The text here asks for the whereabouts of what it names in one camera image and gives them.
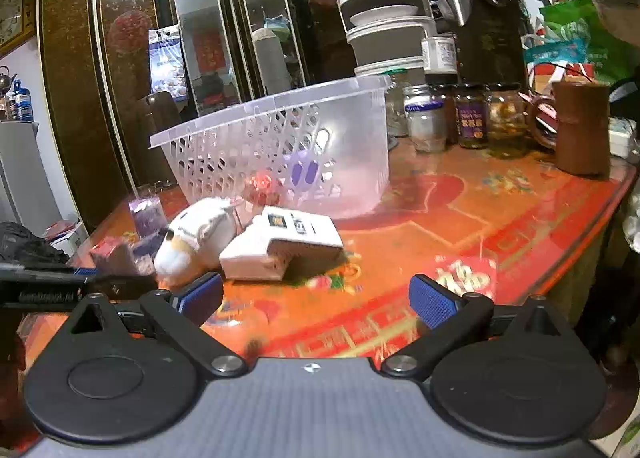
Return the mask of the clear plastic lattice basket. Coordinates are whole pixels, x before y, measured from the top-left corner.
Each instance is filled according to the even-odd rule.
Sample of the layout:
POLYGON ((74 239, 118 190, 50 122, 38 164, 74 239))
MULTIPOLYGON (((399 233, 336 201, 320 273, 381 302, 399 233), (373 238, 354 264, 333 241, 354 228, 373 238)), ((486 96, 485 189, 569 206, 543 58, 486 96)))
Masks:
POLYGON ((281 182, 277 206, 358 218, 388 183, 386 76, 326 82, 234 105, 151 136, 189 202, 241 199, 247 178, 281 182))

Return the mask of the white plush toy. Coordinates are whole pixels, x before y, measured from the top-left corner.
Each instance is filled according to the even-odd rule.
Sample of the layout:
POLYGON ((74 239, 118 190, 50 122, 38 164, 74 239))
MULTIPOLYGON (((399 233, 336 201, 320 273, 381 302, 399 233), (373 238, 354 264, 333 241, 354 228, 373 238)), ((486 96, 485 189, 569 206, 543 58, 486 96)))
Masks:
POLYGON ((179 289, 210 270, 219 270, 221 252, 238 230, 232 200, 206 197, 191 204, 170 222, 155 255, 160 285, 179 289))

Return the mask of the clear glass jar white label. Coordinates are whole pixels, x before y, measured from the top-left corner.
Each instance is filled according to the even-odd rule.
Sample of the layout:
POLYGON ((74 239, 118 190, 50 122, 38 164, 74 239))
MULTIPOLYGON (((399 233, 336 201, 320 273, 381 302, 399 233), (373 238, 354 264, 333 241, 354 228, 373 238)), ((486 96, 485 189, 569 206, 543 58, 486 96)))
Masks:
POLYGON ((442 96, 426 84, 407 86, 402 92, 408 134, 416 151, 443 152, 447 143, 447 123, 442 96))

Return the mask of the green shopping bag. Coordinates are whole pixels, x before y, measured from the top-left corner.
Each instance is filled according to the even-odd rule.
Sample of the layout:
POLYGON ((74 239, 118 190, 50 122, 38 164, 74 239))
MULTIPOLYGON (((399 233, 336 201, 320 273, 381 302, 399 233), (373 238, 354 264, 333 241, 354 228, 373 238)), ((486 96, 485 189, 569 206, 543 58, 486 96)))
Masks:
POLYGON ((599 82, 630 78, 639 66, 639 49, 605 29, 591 0, 568 0, 539 9, 542 36, 523 52, 526 65, 588 64, 599 82))

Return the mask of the purple-topped box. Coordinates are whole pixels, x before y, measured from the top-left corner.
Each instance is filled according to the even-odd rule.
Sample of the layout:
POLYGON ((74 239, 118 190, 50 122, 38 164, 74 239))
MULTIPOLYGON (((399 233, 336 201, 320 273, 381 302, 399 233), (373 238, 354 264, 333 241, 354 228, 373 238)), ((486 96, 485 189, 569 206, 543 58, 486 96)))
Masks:
POLYGON ((154 236, 163 230, 168 222, 157 195, 149 195, 128 202, 129 213, 134 221, 134 230, 140 238, 154 236))

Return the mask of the white cardboard box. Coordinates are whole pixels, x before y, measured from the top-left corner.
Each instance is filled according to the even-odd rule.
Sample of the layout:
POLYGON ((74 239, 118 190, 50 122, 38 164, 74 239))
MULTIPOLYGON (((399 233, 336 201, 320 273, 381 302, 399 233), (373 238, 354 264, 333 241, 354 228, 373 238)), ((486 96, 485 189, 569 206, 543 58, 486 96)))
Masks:
POLYGON ((294 259, 335 260, 344 248, 326 215, 267 206, 220 252, 228 279, 280 282, 294 259))

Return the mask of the jar with purple label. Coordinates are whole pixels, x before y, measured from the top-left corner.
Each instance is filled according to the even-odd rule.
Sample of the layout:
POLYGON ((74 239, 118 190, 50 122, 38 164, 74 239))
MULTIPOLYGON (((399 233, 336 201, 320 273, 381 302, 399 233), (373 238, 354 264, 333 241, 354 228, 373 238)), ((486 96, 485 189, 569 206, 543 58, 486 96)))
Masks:
POLYGON ((454 90, 458 143, 463 148, 482 149, 488 145, 488 107, 484 86, 458 84, 454 90))

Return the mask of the red cigarette box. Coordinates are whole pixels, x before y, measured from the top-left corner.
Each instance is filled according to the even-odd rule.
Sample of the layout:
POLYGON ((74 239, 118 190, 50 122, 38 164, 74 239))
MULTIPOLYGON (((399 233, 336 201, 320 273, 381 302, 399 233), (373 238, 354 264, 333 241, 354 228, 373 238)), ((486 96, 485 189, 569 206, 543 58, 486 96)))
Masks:
POLYGON ((138 272, 130 245, 122 237, 104 238, 90 249, 89 256, 102 274, 132 276, 138 272))

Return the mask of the purple and white box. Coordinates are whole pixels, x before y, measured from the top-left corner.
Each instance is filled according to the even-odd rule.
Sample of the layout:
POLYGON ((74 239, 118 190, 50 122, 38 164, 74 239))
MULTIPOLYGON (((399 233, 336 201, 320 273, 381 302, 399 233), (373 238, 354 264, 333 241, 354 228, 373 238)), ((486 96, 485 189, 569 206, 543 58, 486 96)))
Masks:
POLYGON ((139 274, 155 274, 154 259, 158 250, 160 250, 164 238, 165 232, 159 230, 157 233, 142 238, 131 246, 131 253, 139 274))

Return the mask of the dark wooden wardrobe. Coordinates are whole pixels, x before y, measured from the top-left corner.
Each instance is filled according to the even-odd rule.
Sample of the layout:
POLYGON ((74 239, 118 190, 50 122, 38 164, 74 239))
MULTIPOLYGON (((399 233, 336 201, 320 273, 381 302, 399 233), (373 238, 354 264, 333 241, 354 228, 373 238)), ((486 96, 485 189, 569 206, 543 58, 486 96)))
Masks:
POLYGON ((281 41, 291 88, 355 69, 335 0, 37 0, 37 19, 56 147, 88 228, 170 178, 149 144, 153 100, 191 120, 265 94, 254 32, 281 41))

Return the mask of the glass jar yellow contents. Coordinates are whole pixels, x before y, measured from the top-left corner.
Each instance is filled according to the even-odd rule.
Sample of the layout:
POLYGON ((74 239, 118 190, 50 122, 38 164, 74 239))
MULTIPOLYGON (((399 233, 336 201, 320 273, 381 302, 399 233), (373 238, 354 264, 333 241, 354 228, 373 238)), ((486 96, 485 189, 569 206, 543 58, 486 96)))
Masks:
POLYGON ((520 86, 517 83, 488 84, 485 86, 485 100, 489 153, 500 159, 523 157, 528 124, 520 86))

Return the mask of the red item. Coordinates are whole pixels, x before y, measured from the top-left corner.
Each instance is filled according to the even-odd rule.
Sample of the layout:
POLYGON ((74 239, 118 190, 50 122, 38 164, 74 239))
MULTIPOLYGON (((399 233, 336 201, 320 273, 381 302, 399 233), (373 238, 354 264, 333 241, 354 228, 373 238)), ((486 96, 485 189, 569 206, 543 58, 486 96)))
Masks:
POLYGON ((256 172, 246 179, 242 196, 254 206, 276 206, 282 184, 269 171, 256 172))

